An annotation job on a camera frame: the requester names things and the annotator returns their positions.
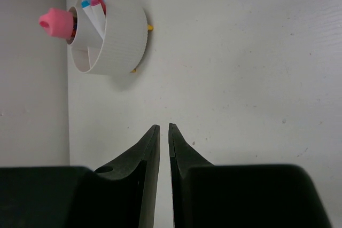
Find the pink glue bottle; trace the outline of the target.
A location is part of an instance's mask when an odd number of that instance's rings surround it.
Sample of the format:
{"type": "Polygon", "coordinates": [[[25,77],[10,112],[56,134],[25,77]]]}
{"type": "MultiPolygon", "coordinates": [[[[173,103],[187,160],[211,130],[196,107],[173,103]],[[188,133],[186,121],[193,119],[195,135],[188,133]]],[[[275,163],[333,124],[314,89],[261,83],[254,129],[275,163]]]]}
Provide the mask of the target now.
{"type": "Polygon", "coordinates": [[[46,14],[39,17],[38,23],[52,37],[63,39],[72,37],[74,18],[71,12],[50,8],[46,14]]]}

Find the blue capped white pen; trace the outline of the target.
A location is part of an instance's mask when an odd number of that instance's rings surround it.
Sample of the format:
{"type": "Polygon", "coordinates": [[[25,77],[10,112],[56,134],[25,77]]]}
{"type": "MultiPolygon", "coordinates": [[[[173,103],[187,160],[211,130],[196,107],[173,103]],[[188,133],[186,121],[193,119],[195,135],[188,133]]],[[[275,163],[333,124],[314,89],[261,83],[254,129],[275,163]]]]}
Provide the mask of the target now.
{"type": "Polygon", "coordinates": [[[89,18],[91,24],[94,26],[95,30],[97,33],[100,35],[100,37],[103,39],[104,38],[104,32],[100,28],[97,19],[94,16],[94,13],[92,11],[92,8],[90,6],[90,3],[87,0],[84,0],[81,2],[81,6],[87,17],[89,18]]]}

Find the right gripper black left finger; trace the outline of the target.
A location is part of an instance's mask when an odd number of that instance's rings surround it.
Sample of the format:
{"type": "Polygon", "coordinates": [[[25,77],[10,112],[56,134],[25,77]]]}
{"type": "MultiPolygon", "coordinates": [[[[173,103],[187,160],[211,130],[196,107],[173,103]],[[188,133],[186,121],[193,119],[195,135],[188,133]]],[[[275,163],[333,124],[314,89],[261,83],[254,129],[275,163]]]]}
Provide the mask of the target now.
{"type": "Polygon", "coordinates": [[[1,227],[153,227],[160,128],[105,165],[1,169],[1,227]]]}

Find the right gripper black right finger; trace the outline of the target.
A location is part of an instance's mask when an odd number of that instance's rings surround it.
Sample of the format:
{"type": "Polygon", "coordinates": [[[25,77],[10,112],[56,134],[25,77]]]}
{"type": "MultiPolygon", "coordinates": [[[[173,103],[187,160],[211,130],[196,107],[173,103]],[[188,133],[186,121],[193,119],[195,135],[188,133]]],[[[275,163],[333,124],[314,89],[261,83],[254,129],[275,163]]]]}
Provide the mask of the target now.
{"type": "Polygon", "coordinates": [[[330,227],[313,181],[292,164],[216,166],[170,123],[175,227],[330,227]]]}

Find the pink capped white pen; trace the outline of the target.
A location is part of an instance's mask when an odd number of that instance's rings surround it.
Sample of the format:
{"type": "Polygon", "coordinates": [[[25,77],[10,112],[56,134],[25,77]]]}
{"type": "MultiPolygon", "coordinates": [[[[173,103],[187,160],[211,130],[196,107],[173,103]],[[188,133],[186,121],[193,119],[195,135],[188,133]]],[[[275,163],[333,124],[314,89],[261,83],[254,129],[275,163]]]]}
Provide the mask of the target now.
{"type": "Polygon", "coordinates": [[[91,8],[92,8],[92,11],[93,11],[95,17],[98,20],[99,25],[102,28],[105,28],[106,18],[105,18],[105,14],[104,14],[104,12],[102,10],[101,5],[98,4],[98,5],[95,5],[95,6],[91,6],[91,8]]]}

